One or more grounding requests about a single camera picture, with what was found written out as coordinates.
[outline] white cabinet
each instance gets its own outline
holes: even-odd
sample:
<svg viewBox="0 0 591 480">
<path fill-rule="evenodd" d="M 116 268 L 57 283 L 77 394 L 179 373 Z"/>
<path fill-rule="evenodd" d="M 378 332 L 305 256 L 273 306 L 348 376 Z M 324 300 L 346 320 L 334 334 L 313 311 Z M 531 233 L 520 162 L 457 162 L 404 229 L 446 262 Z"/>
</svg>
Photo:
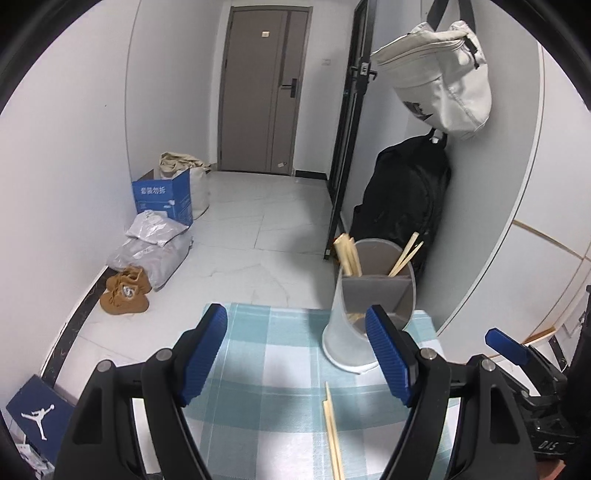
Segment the white cabinet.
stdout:
<svg viewBox="0 0 591 480">
<path fill-rule="evenodd" d="M 591 241 L 591 112 L 547 52 L 544 66 L 540 137 L 515 218 L 582 257 Z"/>
<path fill-rule="evenodd" d="M 579 321 L 581 315 L 585 312 L 585 308 L 587 307 L 587 299 L 589 298 L 589 294 L 587 293 L 587 285 L 591 285 L 591 273 L 589 273 L 587 278 L 585 278 L 569 306 L 566 307 L 564 312 L 562 312 L 560 315 L 560 318 L 556 322 L 557 327 L 565 325 L 569 333 L 574 330 L 576 323 Z"/>
<path fill-rule="evenodd" d="M 466 362 L 493 355 L 484 336 L 493 327 L 522 342 L 552 310 L 581 260 L 551 242 L 512 225 L 480 283 L 439 331 L 446 358 Z"/>
<path fill-rule="evenodd" d="M 536 328 L 534 333 L 543 332 L 544 330 L 554 326 L 559 327 L 563 323 L 565 311 L 568 309 L 571 302 L 575 298 L 579 298 L 582 295 L 581 289 L 584 292 L 585 286 L 591 283 L 590 273 L 591 261 L 583 260 L 574 274 L 573 279 L 569 283 L 569 286 L 566 287 L 566 290 L 558 302 L 556 302 L 556 305 L 554 305 L 548 316 L 544 319 L 540 326 Z"/>
</svg>

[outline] hanging bag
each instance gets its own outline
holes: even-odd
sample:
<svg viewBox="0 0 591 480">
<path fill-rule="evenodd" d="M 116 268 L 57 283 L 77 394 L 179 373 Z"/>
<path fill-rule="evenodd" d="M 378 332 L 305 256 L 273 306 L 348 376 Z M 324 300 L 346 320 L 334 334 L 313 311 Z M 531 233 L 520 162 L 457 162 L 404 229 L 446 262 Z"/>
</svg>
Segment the hanging bag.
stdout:
<svg viewBox="0 0 591 480">
<path fill-rule="evenodd" d="M 470 0 L 462 20 L 435 32 L 449 0 L 434 0 L 427 22 L 372 53 L 404 105 L 425 123 L 458 138 L 481 129 L 491 111 L 488 65 L 476 37 Z"/>
<path fill-rule="evenodd" d="M 349 231 L 356 240 L 384 238 L 401 247 L 418 232 L 424 244 L 411 260 L 417 281 L 437 235 L 452 177 L 445 152 L 447 136 L 435 142 L 434 134 L 432 129 L 379 153 Z"/>
</svg>

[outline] jumpman logo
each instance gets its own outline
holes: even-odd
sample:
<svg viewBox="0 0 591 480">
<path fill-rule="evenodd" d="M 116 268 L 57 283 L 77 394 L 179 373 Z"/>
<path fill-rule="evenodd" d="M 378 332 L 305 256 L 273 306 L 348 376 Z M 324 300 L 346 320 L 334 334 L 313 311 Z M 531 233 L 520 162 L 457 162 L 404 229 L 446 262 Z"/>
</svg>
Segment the jumpman logo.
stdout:
<svg viewBox="0 0 591 480">
<path fill-rule="evenodd" d="M 47 415 L 54 408 L 55 405 L 52 403 L 47 410 L 42 408 L 41 410 L 32 411 L 30 415 L 27 415 L 26 413 L 21 413 L 22 418 L 32 420 L 37 424 L 37 426 L 39 427 L 39 431 L 41 432 L 41 440 L 47 440 L 45 434 L 43 433 L 43 426 L 41 425 L 41 421 L 43 420 L 43 418 L 45 418 L 45 415 Z"/>
</svg>

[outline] blue cardboard box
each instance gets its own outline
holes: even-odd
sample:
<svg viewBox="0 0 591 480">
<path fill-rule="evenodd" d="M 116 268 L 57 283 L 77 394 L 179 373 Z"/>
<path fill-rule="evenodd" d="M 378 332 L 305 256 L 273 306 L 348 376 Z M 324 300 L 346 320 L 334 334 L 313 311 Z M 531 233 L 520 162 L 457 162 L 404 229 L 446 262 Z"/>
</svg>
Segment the blue cardboard box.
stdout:
<svg viewBox="0 0 591 480">
<path fill-rule="evenodd" d="M 27 439 L 55 465 L 61 441 L 74 413 L 73 405 L 33 375 L 8 402 L 6 409 Z"/>
<path fill-rule="evenodd" d="M 132 182 L 132 187 L 138 213 L 154 210 L 164 212 L 168 218 L 187 226 L 193 223 L 188 170 L 172 180 L 154 180 L 154 171 L 151 170 Z"/>
</svg>

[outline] bag strap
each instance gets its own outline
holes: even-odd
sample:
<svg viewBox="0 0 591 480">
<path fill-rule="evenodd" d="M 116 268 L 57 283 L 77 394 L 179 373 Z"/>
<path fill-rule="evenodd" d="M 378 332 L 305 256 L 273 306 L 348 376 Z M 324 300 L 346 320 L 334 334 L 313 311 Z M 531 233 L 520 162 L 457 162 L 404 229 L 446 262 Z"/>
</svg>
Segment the bag strap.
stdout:
<svg viewBox="0 0 591 480">
<path fill-rule="evenodd" d="M 441 23 L 443 14 L 447 8 L 449 0 L 434 0 L 429 13 L 427 14 L 427 23 L 431 25 L 433 30 L 436 30 Z M 474 20 L 474 10 L 472 9 L 472 2 L 470 0 L 457 0 L 460 5 L 460 19 L 467 23 L 468 27 L 476 33 L 476 22 Z"/>
</svg>

